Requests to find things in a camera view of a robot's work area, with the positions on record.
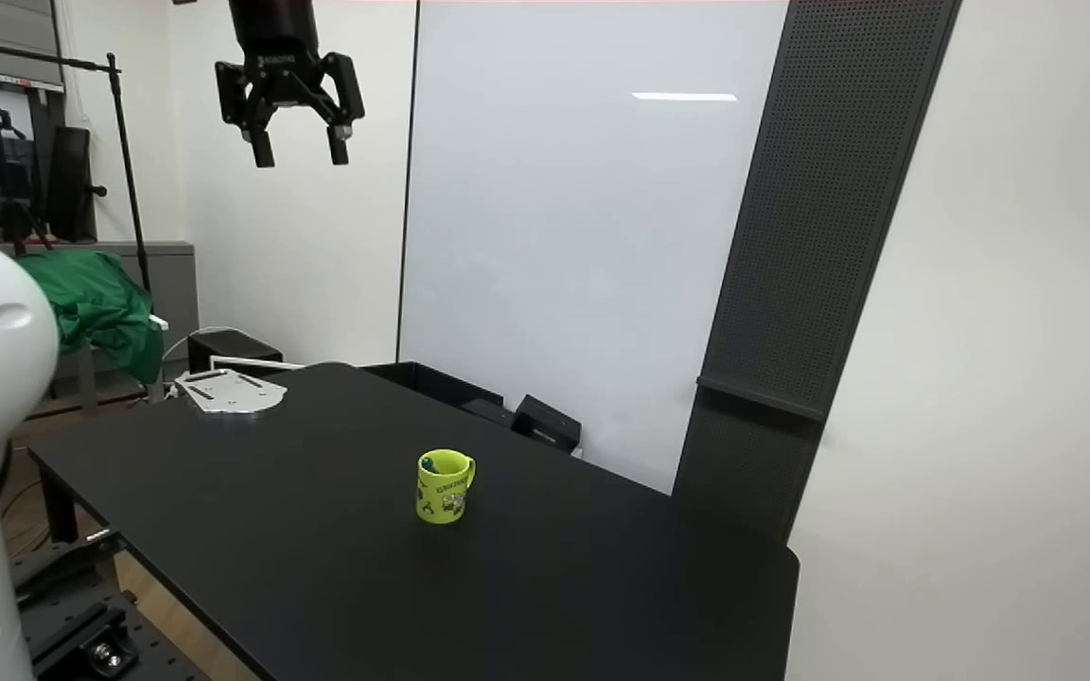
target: green cloth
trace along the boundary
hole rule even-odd
[[[153,320],[148,295],[124,277],[121,262],[99,248],[28,253],[20,263],[41,285],[61,353],[94,344],[136,382],[154,382],[162,366],[162,328]]]

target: black stand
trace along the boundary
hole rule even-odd
[[[0,45],[0,54],[3,54],[3,58],[20,58],[20,60],[46,60],[46,65],[61,65],[61,68],[78,68],[78,72],[102,72],[102,77],[109,78],[112,110],[116,110],[121,157],[124,157],[124,185],[130,185],[130,210],[134,210],[134,241],[136,241],[139,287],[153,292],[153,262],[148,262],[145,231],[139,231],[139,204],[136,204],[134,146],[130,146],[130,125],[124,125],[116,58],[107,54],[107,65],[94,65],[94,60],[68,60],[68,58],[32,54],[32,49],[8,49],[8,45]]]

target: table leg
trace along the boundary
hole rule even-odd
[[[52,542],[77,542],[78,537],[77,499],[46,469],[41,469],[41,492]]]

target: yellow-green cup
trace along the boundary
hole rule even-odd
[[[467,513],[467,492],[473,487],[476,463],[462,451],[423,451],[415,463],[415,513],[427,526],[451,526]]]

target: black table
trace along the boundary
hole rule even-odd
[[[270,676],[780,681],[800,560],[738,526],[352,366],[260,420],[184,402],[33,444],[207,627]],[[476,456],[427,531],[413,463]]]

